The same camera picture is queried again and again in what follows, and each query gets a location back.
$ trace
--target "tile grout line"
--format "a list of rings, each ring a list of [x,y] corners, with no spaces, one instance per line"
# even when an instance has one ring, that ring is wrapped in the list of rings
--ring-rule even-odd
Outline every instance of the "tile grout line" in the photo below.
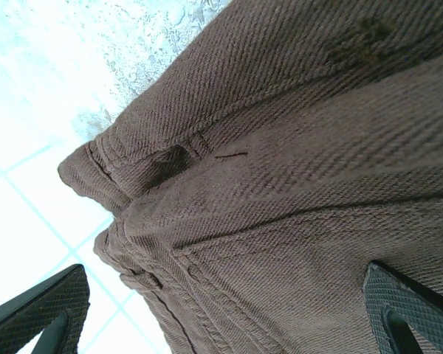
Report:
[[[122,306],[124,306],[134,295],[134,292],[131,292],[131,294],[129,294],[126,299],[124,299],[122,301]],[[117,309],[111,316],[110,318],[107,320],[107,322],[105,322],[105,324],[98,330],[97,334],[95,334],[94,338],[86,345],[85,348],[83,348],[82,350],[82,354],[84,354],[90,347],[92,344],[94,344],[94,342],[97,340],[97,338],[102,334],[102,332],[105,330],[105,328],[107,328],[110,325],[110,322],[113,321],[113,319],[117,316],[117,314],[119,314],[121,312],[121,309]]]
[[[8,167],[6,170],[2,171],[3,174],[7,174],[9,172],[12,172],[14,169],[16,169],[17,167],[22,166],[23,164],[25,164],[26,162],[28,162],[29,160],[33,160],[35,157],[40,156],[42,153],[48,151],[51,148],[51,145],[47,145],[37,151],[35,151],[34,153],[32,153],[31,155],[25,157],[24,159],[16,162],[15,164],[12,164],[10,167]]]
[[[103,227],[109,222],[110,220],[107,219],[104,222],[102,222],[89,236],[87,236],[81,243],[79,243],[76,247],[73,248],[74,252],[77,253],[78,249],[80,247],[82,247],[83,245],[85,245],[87,242],[89,242],[93,237],[95,237],[96,235],[98,235],[100,233],[100,230],[103,229]],[[54,267],[51,268],[50,271],[48,271],[46,273],[46,275],[41,278],[41,281],[46,280],[47,278],[51,277],[52,275],[54,275],[54,273],[57,271],[57,269],[62,266],[66,260],[68,260],[70,257],[72,256],[72,253],[68,253],[66,256],[64,256],[64,258],[62,260],[60,260],[58,262],[58,264],[56,264]]]
[[[80,263],[83,264],[82,259],[80,256],[75,252],[75,250],[64,240],[64,238],[58,233],[58,231],[51,225],[51,223],[46,220],[46,218],[37,210],[37,208],[28,200],[28,198],[23,194],[22,191],[20,191],[19,188],[8,178],[8,176],[0,169],[0,176],[2,176],[5,181],[15,190],[16,193],[20,196],[20,198],[27,204],[27,206],[35,213],[36,216],[46,225],[46,227],[54,234],[54,236],[59,239],[59,241],[62,242],[62,244],[67,247],[69,254],[73,255]],[[92,276],[94,280],[97,282],[97,284],[102,288],[102,290],[107,294],[107,296],[110,297],[110,299],[115,303],[117,308],[123,313],[123,315],[130,321],[130,323],[133,324],[133,326],[136,328],[136,330],[142,335],[142,337],[150,344],[150,346],[157,352],[156,345],[139,329],[139,326],[137,326],[134,322],[134,320],[126,313],[125,309],[123,309],[123,306],[114,298],[114,296],[111,294],[111,292],[107,289],[107,287],[98,279],[98,277],[95,276],[93,271],[91,269],[87,270],[88,275]]]

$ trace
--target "seam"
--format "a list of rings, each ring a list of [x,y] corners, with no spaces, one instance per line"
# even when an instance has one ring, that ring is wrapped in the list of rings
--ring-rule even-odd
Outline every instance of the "seam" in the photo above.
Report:
[[[439,200],[439,199],[442,199],[442,198],[432,198],[432,199],[427,199],[427,201],[432,201],[433,199],[437,199],[437,200]],[[443,210],[443,207],[437,207],[437,208],[433,208],[433,207],[430,207],[430,208],[424,208],[423,209],[423,211],[431,211],[431,210]],[[360,209],[358,210],[358,212],[355,212],[355,213],[351,213],[350,215],[348,215],[349,217],[357,217],[357,216],[364,216],[364,215],[366,215],[367,213],[366,213],[366,211],[363,211],[363,212],[361,212],[360,211]],[[183,248],[182,249],[182,254],[178,254],[178,255],[174,255],[175,257],[177,257],[177,258],[179,258],[179,257],[184,257],[185,255],[188,255],[188,254],[194,254],[194,253],[199,253],[199,252],[204,252],[204,251],[207,251],[207,250],[210,250],[210,249],[213,249],[213,248],[216,248],[216,247],[220,247],[221,245],[223,245],[223,244],[225,244],[225,243],[239,243],[239,242],[244,242],[244,241],[247,241],[247,240],[252,240],[253,238],[257,238],[257,237],[259,237],[257,234],[254,234],[254,235],[250,235],[250,236],[241,236],[240,234],[243,234],[243,233],[245,233],[245,232],[249,232],[249,231],[254,231],[254,230],[256,230],[256,229],[259,229],[259,228],[261,228],[261,227],[266,227],[266,226],[269,226],[270,224],[272,224],[272,223],[276,223],[276,222],[279,222],[279,221],[284,221],[284,220],[287,220],[287,219],[290,219],[290,218],[293,218],[293,217],[295,217],[295,216],[298,216],[298,215],[300,215],[300,213],[298,213],[298,214],[293,214],[293,215],[288,215],[288,216],[286,216],[285,218],[281,218],[281,219],[279,219],[279,220],[274,220],[274,221],[272,221],[272,222],[269,222],[269,223],[265,223],[265,224],[262,224],[262,225],[260,225],[260,226],[258,226],[258,227],[255,227],[255,228],[252,228],[252,229],[244,229],[244,230],[239,230],[239,231],[237,231],[237,232],[234,232],[234,233],[232,233],[231,235],[222,235],[222,236],[220,236],[220,238],[215,238],[215,239],[212,239],[212,240],[209,240],[209,241],[203,241],[203,242],[208,242],[208,243],[212,243],[212,242],[217,242],[217,244],[215,244],[215,245],[207,245],[207,247],[203,247],[203,246],[200,246],[201,245],[201,243],[195,243],[194,245],[190,245],[190,246],[187,246],[187,247],[185,247],[185,248]],[[395,213],[392,213],[392,212],[386,212],[386,211],[384,211],[384,212],[381,212],[381,213],[376,213],[376,214],[374,214],[374,215],[397,215],[397,213],[395,212]],[[315,222],[315,221],[325,221],[325,220],[334,220],[334,219],[339,219],[339,218],[344,218],[345,216],[344,215],[333,215],[333,216],[328,216],[328,215],[318,215],[317,217],[313,217],[312,219],[310,219],[310,220],[308,220],[308,221],[305,221],[306,223],[313,223],[313,222]],[[284,229],[288,229],[289,228],[289,226],[282,226],[282,227],[279,227],[279,228],[277,228],[277,229],[273,229],[273,231],[282,231],[282,230],[284,230]],[[197,250],[190,250],[190,247],[193,247],[193,246],[200,246],[200,249],[197,249]]]
[[[115,225],[115,234],[116,234],[116,238],[115,238],[115,242],[118,242],[120,244],[120,246],[122,246],[125,251],[127,251],[129,254],[133,255],[127,248],[126,248],[126,244],[124,243],[124,237],[118,237],[120,235],[120,222],[116,221],[114,222]],[[108,237],[109,237],[110,231],[107,233],[107,238],[106,238],[106,245],[107,245],[107,241],[108,241]],[[116,262],[125,272],[126,272],[126,276],[127,277],[131,277],[137,284],[140,284],[140,282],[137,280],[137,278],[135,277],[135,275],[137,275],[133,270],[129,269],[127,266],[123,265],[122,262],[118,259],[118,257],[114,256],[114,254],[110,254],[107,252],[107,250],[105,249],[104,251],[107,256],[112,259],[114,262]]]
[[[195,350],[195,347],[192,343],[192,341],[190,340],[187,332],[185,331],[184,326],[182,325],[182,323],[179,321],[179,319],[174,315],[174,312],[171,311],[171,309],[168,307],[168,305],[159,297],[159,295],[157,295],[155,292],[151,292],[154,297],[156,297],[156,299],[159,301],[159,303],[164,307],[164,309],[166,309],[166,312],[169,313],[172,317],[172,319],[177,323],[177,325],[179,326],[180,331],[182,332],[182,334],[184,335],[185,339],[188,342],[188,345],[190,346],[190,348],[192,349],[192,352],[195,354],[197,353],[197,351]]]
[[[121,246],[128,252],[128,254],[130,254],[131,256],[133,256],[135,258],[135,261],[138,261],[139,257],[143,257],[144,256],[142,254],[140,254],[135,248],[131,247],[131,242],[128,240],[128,238],[126,237],[126,233],[123,230],[122,233],[122,237],[118,238],[120,240],[120,244]],[[122,268],[124,268],[125,270],[129,271],[129,273],[131,274],[131,271],[129,269],[127,269],[125,266],[123,266],[120,261],[115,260],[116,262],[118,262],[120,264],[120,266]],[[154,264],[154,268],[159,269],[160,271],[163,271],[165,274],[167,274],[172,281],[168,282],[169,284],[171,284],[171,286],[178,288],[178,294],[181,295],[181,297],[184,299],[185,303],[188,305],[189,308],[191,308],[193,310],[193,312],[196,314],[197,318],[199,319],[200,323],[202,324],[202,327],[205,329],[205,332],[208,334],[209,338],[211,339],[211,341],[213,342],[213,344],[221,351],[221,353],[224,352],[224,348],[220,346],[219,341],[215,340],[213,337],[213,331],[209,330],[207,328],[207,325],[205,324],[204,319],[200,316],[199,311],[203,311],[201,307],[198,308],[194,308],[192,301],[195,302],[194,299],[191,298],[190,294],[179,284],[179,282],[177,282],[177,280],[171,275],[170,272],[168,272],[165,268],[162,267],[162,265],[159,264]],[[192,349],[194,351],[194,353],[196,353],[196,351],[193,348],[192,342],[190,340],[189,335],[187,334],[187,332],[185,331],[182,323],[175,317],[175,315],[168,309],[168,311],[170,312],[170,314],[175,318],[175,320],[179,323],[179,326],[182,328],[183,333],[185,334],[188,343],[192,346]],[[208,321],[210,321],[210,319],[207,316],[204,316],[204,318]],[[232,352],[233,350],[230,348],[230,346],[228,345],[228,343],[226,342],[226,340],[224,340],[224,346],[228,347]]]
[[[198,149],[196,149],[194,146],[193,146],[193,144],[192,144],[192,142],[190,141],[190,140],[188,140],[186,143],[185,143],[196,155],[197,155],[197,158],[199,159],[199,160],[202,160],[202,156],[200,155],[200,153],[199,153],[199,151],[198,151]]]
[[[433,208],[433,207],[429,207],[429,208],[425,208],[425,210],[432,210],[432,209],[443,209],[443,208]],[[400,213],[400,215],[404,215],[404,214],[408,214],[408,213],[410,213],[410,212],[412,212],[412,210],[404,210],[404,211],[402,211],[401,213]],[[282,227],[282,228],[278,228],[278,229],[274,229],[273,231],[278,231],[278,230],[281,230],[281,229],[287,229],[288,227],[287,226],[285,226],[285,227]],[[247,237],[247,238],[244,238],[244,239],[242,239],[242,240],[249,240],[249,239],[251,239],[251,238],[254,238],[254,237]],[[276,341],[273,337],[271,337],[271,336],[269,336],[268,335],[268,333],[267,333],[267,331],[266,330],[264,330],[257,322],[256,322],[256,320],[254,320],[254,319],[252,319],[245,311],[243,311],[240,307],[239,307],[239,305],[236,303],[236,301],[234,300],[234,299],[231,299],[231,297],[228,295],[228,294],[226,294],[226,292],[223,290],[223,289],[221,289],[219,286],[216,286],[215,284],[213,284],[211,281],[210,281],[210,279],[207,277],[207,275],[206,275],[206,272],[203,272],[201,269],[200,269],[200,266],[202,266],[202,265],[204,265],[204,264],[207,264],[207,263],[211,263],[211,262],[216,262],[216,261],[218,261],[218,260],[223,260],[223,259],[230,259],[230,258],[234,258],[234,257],[239,257],[239,256],[243,256],[243,255],[247,255],[247,254],[261,254],[261,253],[264,253],[264,252],[266,252],[266,251],[269,251],[270,249],[273,249],[273,248],[277,248],[277,247],[279,247],[279,246],[282,246],[282,245],[288,245],[288,244],[290,244],[292,241],[295,241],[295,240],[288,240],[288,241],[284,241],[284,242],[281,242],[281,243],[276,243],[275,245],[272,245],[272,246],[270,246],[270,247],[266,247],[266,248],[262,248],[262,249],[260,249],[260,250],[258,250],[258,251],[252,251],[252,252],[245,252],[245,253],[241,253],[241,254],[234,254],[234,255],[230,255],[230,256],[226,256],[226,257],[220,257],[220,258],[216,258],[215,260],[209,260],[209,261],[204,261],[204,262],[199,262],[196,258],[197,258],[197,256],[196,256],[196,252],[191,252],[190,254],[187,254],[186,255],[186,259],[188,259],[189,261],[190,261],[190,263],[191,263],[191,265],[192,266],[194,266],[196,269],[197,269],[197,271],[203,276],[203,278],[204,278],[204,280],[205,280],[205,284],[206,285],[209,285],[215,292],[217,292],[217,293],[219,293],[220,295],[222,295],[222,296],[224,296],[224,298],[226,298],[231,304],[233,304],[234,306],[235,306],[235,308],[236,308],[236,310],[238,310],[238,311],[240,311],[240,313],[242,314],[242,315],[244,315],[245,317],[246,317],[246,319],[248,319],[250,322],[252,322],[255,326],[257,326],[259,329],[261,329],[263,332],[264,332],[264,334],[265,334],[265,336],[267,337],[267,338],[271,338],[282,350],[283,350],[283,347],[280,345],[280,343],[278,342],[278,341]],[[268,348],[267,347],[267,344],[265,344],[265,343],[263,343],[261,340],[262,340],[262,337],[261,337],[261,339],[260,338],[257,338],[259,341],[260,341],[260,343],[262,344],[262,345],[264,345],[265,346],[265,348],[266,349],[268,349],[268,350],[270,350],[270,349],[272,349],[272,348]]]
[[[267,353],[286,352],[286,350],[281,346],[281,344],[276,339],[271,337],[271,335],[268,334],[268,332],[264,328],[262,328],[254,319],[252,319],[250,316],[248,316],[248,314],[246,312],[244,312],[233,299],[231,299],[222,289],[216,287],[213,283],[211,283],[210,280],[204,274],[204,272],[202,272],[200,270],[200,268],[198,267],[197,264],[195,264],[194,261],[191,261],[191,263],[193,263],[193,266],[196,267],[197,271],[203,275],[204,279],[206,280],[205,284],[210,285],[216,292],[218,292],[222,296],[224,296],[231,304],[233,304],[235,306],[236,310],[238,310],[239,313],[242,314],[250,322],[251,328],[247,328],[248,331],[250,331],[252,333],[252,335],[258,340],[259,344],[267,351]],[[253,330],[253,327],[257,327],[258,329],[260,329],[264,333],[264,335],[259,337],[256,334],[254,334],[255,331]],[[281,351],[280,352],[272,351],[274,348],[272,348],[272,345],[269,342],[267,342],[266,339],[267,340],[270,339],[270,341],[273,341],[275,344],[277,344],[278,349],[280,349]]]
[[[120,267],[122,267],[122,269],[124,269],[124,267],[120,264],[120,262],[117,259],[115,259],[111,254],[109,254],[108,249],[107,249],[108,245],[109,245],[109,230],[107,229],[107,232],[105,235],[105,244],[104,244],[104,247],[101,249],[101,251],[104,255],[106,255],[108,257],[109,260],[115,262]]]
[[[113,188],[115,188],[119,193],[121,193],[121,195],[123,197],[126,198],[126,202],[130,202],[131,199],[119,188],[118,184],[115,183],[115,181],[113,179],[111,179],[110,175],[108,173],[105,173],[105,171],[103,170],[102,166],[100,166],[100,164],[97,163],[97,161],[95,161],[94,156],[92,155],[92,152],[90,150],[89,144],[85,145],[85,151],[86,151],[86,155],[87,158],[89,159],[90,163],[94,166],[94,168],[98,171],[98,173],[105,179],[107,180],[108,183],[110,183]],[[94,189],[93,185],[87,184],[86,186],[90,189]],[[104,194],[108,199],[114,201],[114,199],[106,192],[104,192],[104,190],[98,190],[98,192],[101,192],[102,194]]]
[[[220,350],[220,353],[225,353],[226,349],[229,349],[232,353],[234,353],[233,348],[230,347],[230,345],[227,343],[226,339],[223,338],[223,335],[219,331],[217,331],[217,330],[213,331],[208,328],[208,326],[206,325],[206,322],[209,322],[214,327],[215,327],[215,325],[212,323],[212,321],[207,316],[205,311],[200,306],[197,305],[196,300],[193,299],[193,297],[184,289],[184,287],[182,287],[180,285],[180,283],[177,281],[177,279],[170,272],[168,272],[165,268],[163,268],[161,265],[156,265],[155,268],[159,269],[160,271],[163,271],[165,274],[167,274],[171,278],[171,285],[173,287],[177,288],[178,295],[181,296],[181,298],[184,300],[184,302],[187,304],[187,306],[193,311],[193,313],[195,313],[195,315],[196,315],[197,319],[199,319],[200,324],[202,325],[203,329],[205,330],[205,332],[207,333],[208,337],[210,338],[212,343],[215,345],[215,347],[217,347],[217,349]],[[220,336],[223,343],[219,343],[219,340],[214,338],[215,336]]]
[[[204,136],[202,135],[202,132],[198,131],[197,135],[199,136],[200,140],[202,141],[202,144],[205,146],[205,148],[207,149],[207,151],[209,153],[213,152],[213,149],[209,146],[207,140],[204,138]]]
[[[440,32],[443,32],[443,25],[441,25],[440,28],[438,28],[437,30],[430,31],[426,35],[423,35],[421,38],[417,38],[415,41],[411,41],[409,44],[404,44],[403,46],[401,46],[400,48],[397,48],[395,50],[392,49],[391,51],[388,52],[388,55],[408,53],[409,49],[412,46],[420,44],[421,42],[426,41],[429,37],[431,37],[433,35],[438,35]],[[182,131],[180,134],[178,134],[178,136],[171,136],[170,138],[163,139],[158,144],[166,145],[169,142],[173,141],[177,137],[180,139],[187,139],[190,135],[194,135],[195,133],[198,133],[200,131],[204,131],[204,130],[212,127],[213,125],[215,125],[217,122],[221,121],[223,118],[225,118],[229,114],[232,114],[232,113],[239,111],[241,109],[244,109],[244,108],[252,107],[255,104],[261,102],[262,100],[269,99],[269,98],[274,97],[278,94],[288,92],[296,86],[310,84],[310,83],[314,83],[315,81],[320,81],[320,80],[327,80],[331,77],[334,77],[340,73],[345,73],[348,70],[351,70],[354,68],[358,68],[358,70],[360,68],[371,68],[369,65],[366,65],[366,64],[358,66],[356,62],[349,63],[349,62],[344,61],[343,64],[344,64],[344,66],[340,67],[339,69],[336,69],[340,65],[340,64],[337,64],[333,69],[326,70],[325,74],[323,74],[323,75],[319,74],[316,77],[311,78],[310,80],[286,79],[286,80],[283,80],[279,83],[274,83],[271,86],[268,86],[267,88],[264,88],[262,90],[255,92],[254,94],[250,95],[249,97],[245,97],[243,99],[237,100],[233,103],[226,105],[223,108],[220,108],[218,111],[213,112],[204,122],[200,122],[199,124],[192,125],[188,129],[186,129],[186,130]],[[116,156],[118,156],[118,158],[115,159],[114,161],[112,161],[111,163],[116,164],[116,163],[120,163],[123,159],[130,159],[135,153],[138,153],[138,152],[140,152],[140,150],[129,151],[123,156],[118,156],[116,154]],[[136,164],[143,159],[147,159],[147,158],[152,157],[157,152],[158,151],[154,151],[154,152],[148,153],[144,156],[140,156],[139,158],[137,158],[137,160],[130,162],[130,163]]]
[[[220,235],[212,235],[212,239],[211,240],[207,240],[207,241],[202,241],[201,243],[194,243],[192,245],[183,247],[182,249],[180,249],[182,255],[175,255],[175,257],[182,257],[183,255],[187,255],[187,254],[191,254],[194,252],[198,252],[199,250],[190,250],[190,248],[193,247],[200,247],[200,251],[204,251],[213,247],[217,247],[220,244],[223,243],[232,243],[232,242],[239,242],[239,241],[243,241],[243,240],[249,240],[250,238],[254,238],[256,237],[256,235],[253,236],[249,236],[249,237],[242,237],[240,234],[245,233],[245,232],[249,232],[249,231],[253,231],[256,229],[260,229],[262,227],[265,227],[267,225],[273,224],[273,223],[277,223],[279,221],[283,221],[298,215],[305,215],[311,212],[319,212],[319,211],[329,211],[329,210],[347,210],[347,209],[353,209],[353,208],[364,208],[364,207],[376,207],[376,206],[388,206],[388,205],[401,205],[403,203],[408,203],[408,202],[421,202],[421,201],[433,201],[433,200],[439,200],[439,199],[443,199],[443,195],[433,195],[433,196],[421,196],[421,197],[417,197],[417,198],[406,198],[403,200],[395,200],[395,201],[380,201],[380,202],[364,202],[364,203],[352,203],[352,204],[347,204],[345,206],[322,206],[319,208],[312,208],[309,210],[301,210],[301,211],[295,211],[295,212],[289,212],[285,215],[273,218],[273,219],[269,219],[266,221],[262,221],[259,223],[256,223],[254,225],[245,227],[243,229],[239,229],[233,232],[227,232],[225,234],[220,234]],[[438,207],[438,208],[426,208],[426,210],[432,210],[432,209],[443,209],[442,207]],[[358,209],[358,213],[350,215],[350,216],[361,216],[364,215],[365,212],[361,212],[361,209]],[[387,215],[390,214],[390,212],[384,212],[381,215]],[[341,218],[342,216],[326,216],[324,218],[321,218],[320,216],[317,218],[314,218],[312,220],[329,220],[331,218]],[[212,243],[212,242],[216,242],[218,240],[218,243],[216,245],[211,245],[211,246],[207,246],[206,248],[201,246],[204,242],[207,243]]]
[[[117,151],[114,149],[113,144],[111,143],[111,137],[102,134],[101,136],[97,136],[95,143],[97,148],[100,150],[102,158],[108,161],[107,167],[111,167],[111,159],[109,158],[109,155],[118,156]]]
[[[125,251],[126,251],[128,254],[130,254],[130,255],[132,255],[132,256],[134,257],[134,254],[131,253],[131,251],[130,251],[130,249],[129,249],[129,247],[128,247],[128,246],[130,246],[130,244],[129,244],[128,239],[126,238],[125,229],[123,228],[123,232],[120,231],[120,230],[121,230],[121,225],[120,225],[120,223],[115,223],[115,228],[117,229],[117,230],[116,230],[117,236],[118,236],[118,235],[122,235],[122,237],[117,237],[117,239],[120,240],[119,244],[125,249]],[[116,257],[115,257],[115,261],[118,262],[118,264],[120,264],[120,266],[121,266],[123,269],[125,269],[125,271],[127,272],[127,274],[125,274],[125,275],[126,275],[127,277],[132,278],[133,281],[135,281],[136,284],[138,284],[140,287],[143,287],[145,291],[152,291],[152,290],[153,290],[153,289],[149,289],[147,286],[143,285],[143,284],[137,279],[137,276],[138,276],[138,275],[143,275],[143,274],[147,274],[147,273],[149,273],[149,272],[147,272],[147,271],[144,269],[144,267],[142,267],[142,265],[139,265],[139,266],[141,267],[142,271],[139,272],[139,273],[136,273],[136,272],[133,271],[132,269],[130,269],[130,268],[126,267],[125,265],[123,265],[123,264],[120,262],[120,260],[118,260]]]

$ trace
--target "brown pants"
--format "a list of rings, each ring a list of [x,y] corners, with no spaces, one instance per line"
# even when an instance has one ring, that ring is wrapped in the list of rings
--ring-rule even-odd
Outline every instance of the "brown pants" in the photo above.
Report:
[[[378,353],[371,260],[443,294],[443,0],[235,0],[59,172],[175,353]]]

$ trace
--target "floor tile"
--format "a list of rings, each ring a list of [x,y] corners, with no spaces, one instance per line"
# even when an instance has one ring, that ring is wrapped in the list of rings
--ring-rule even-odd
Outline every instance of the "floor tile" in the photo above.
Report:
[[[82,259],[85,267],[92,270],[93,274],[111,292],[111,295],[118,302],[124,301],[130,295],[132,290],[121,282],[117,271],[100,260],[100,258],[94,253],[93,248],[94,240],[88,240],[77,250],[77,254]]]
[[[159,322],[154,317],[144,298],[138,294],[133,295],[125,303],[126,313],[133,319],[138,328],[150,338],[157,348],[158,353],[171,353],[171,349],[166,343],[164,333],[159,326]]]
[[[8,173],[10,180],[38,208],[71,247],[76,247],[110,213],[97,202],[77,195],[59,178],[57,168],[67,151],[51,147]]]
[[[33,113],[23,96],[13,90],[13,80],[0,70],[0,168],[12,164],[49,144],[33,124]]]
[[[67,248],[0,178],[0,305],[21,294],[54,266]]]
[[[90,307],[79,340],[79,353],[90,344],[95,336],[102,330],[103,326],[105,326],[118,310],[117,305],[109,298],[94,277],[87,274],[87,280],[90,288]]]
[[[158,352],[145,340],[130,321],[121,313],[96,338],[84,354]]]

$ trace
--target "brown twill fabric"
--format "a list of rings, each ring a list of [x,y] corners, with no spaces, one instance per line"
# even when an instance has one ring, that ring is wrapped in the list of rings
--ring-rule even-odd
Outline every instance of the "brown twill fabric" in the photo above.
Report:
[[[371,260],[443,294],[443,0],[234,0],[59,173],[174,353],[378,353]]]

